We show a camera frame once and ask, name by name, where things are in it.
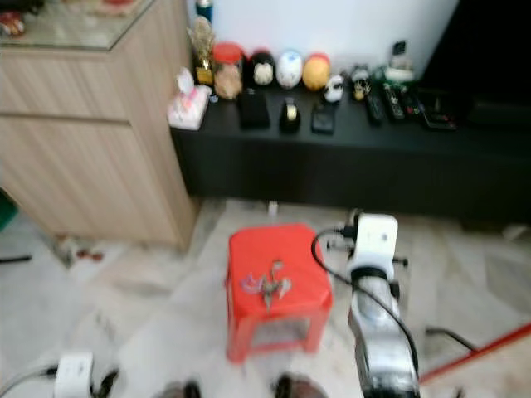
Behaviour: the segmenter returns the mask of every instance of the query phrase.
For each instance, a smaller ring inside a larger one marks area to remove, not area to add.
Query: black tv stand
[[[236,103],[226,101],[209,104],[200,130],[172,129],[191,195],[531,221],[531,134],[373,127],[362,104],[343,98],[334,134],[318,135],[310,128],[317,94],[265,93],[268,129],[242,130]],[[302,116],[295,135],[281,134],[277,125],[287,95]]]
[[[531,130],[531,104],[502,101],[476,96],[470,102],[466,116],[469,123],[485,126],[487,129],[512,129],[528,133]]]

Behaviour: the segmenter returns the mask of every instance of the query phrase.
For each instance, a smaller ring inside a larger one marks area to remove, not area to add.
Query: electric cord
[[[429,327],[426,328],[426,335],[427,336],[433,336],[435,334],[443,334],[445,336],[448,336],[449,338],[455,340],[460,345],[468,348],[472,352],[478,351],[478,347],[476,347],[474,344],[472,344],[471,342],[469,342],[468,340],[466,340],[464,337],[460,336],[456,332],[452,332],[450,329],[437,328],[437,327],[433,327],[433,326],[429,326]]]
[[[331,274],[337,280],[343,282],[344,284],[351,286],[353,290],[358,291],[361,294],[365,294],[372,301],[378,304],[387,314],[389,314],[389,316],[397,323],[398,327],[402,330],[402,332],[404,333],[404,336],[406,337],[407,343],[409,344],[410,350],[412,352],[413,366],[415,367],[415,372],[418,374],[417,348],[415,346],[415,342],[413,341],[413,336],[411,332],[409,331],[409,329],[407,328],[406,324],[382,300],[380,300],[374,294],[362,288],[358,284],[354,284],[352,280],[345,278],[343,275],[338,274],[337,272],[327,267],[326,264],[317,255],[317,244],[319,243],[319,239],[325,235],[330,235],[330,234],[336,234],[336,235],[339,234],[346,238],[353,238],[356,234],[356,230],[354,226],[345,226],[344,228],[328,228],[318,233],[315,236],[315,238],[312,240],[312,245],[311,245],[312,256],[314,257],[314,260],[327,273]]]
[[[118,369],[113,369],[101,381],[101,386],[98,391],[95,391],[94,386],[90,386],[90,395],[92,398],[107,398],[113,388],[114,381],[119,375]]]
[[[57,374],[58,365],[49,366],[45,369],[40,369],[38,371],[29,371],[23,375],[12,378],[8,381],[2,389],[0,389],[0,398],[4,397],[10,390],[24,381],[28,381],[33,378],[46,377],[48,379],[53,379]]]

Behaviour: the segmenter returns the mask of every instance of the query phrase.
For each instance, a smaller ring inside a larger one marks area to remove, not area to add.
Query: bottle
[[[196,12],[212,23],[213,0],[196,0]]]

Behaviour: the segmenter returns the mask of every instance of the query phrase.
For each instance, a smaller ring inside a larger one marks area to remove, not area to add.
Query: white figurine
[[[339,102],[343,97],[344,78],[341,75],[332,76],[324,87],[324,99],[328,102]]]
[[[302,77],[302,56],[295,51],[286,51],[276,62],[276,79],[283,89],[292,89]]]

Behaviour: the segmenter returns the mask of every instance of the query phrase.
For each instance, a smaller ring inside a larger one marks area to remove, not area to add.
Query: red lid
[[[212,48],[212,56],[217,62],[236,64],[243,57],[243,50],[236,43],[222,41]]]

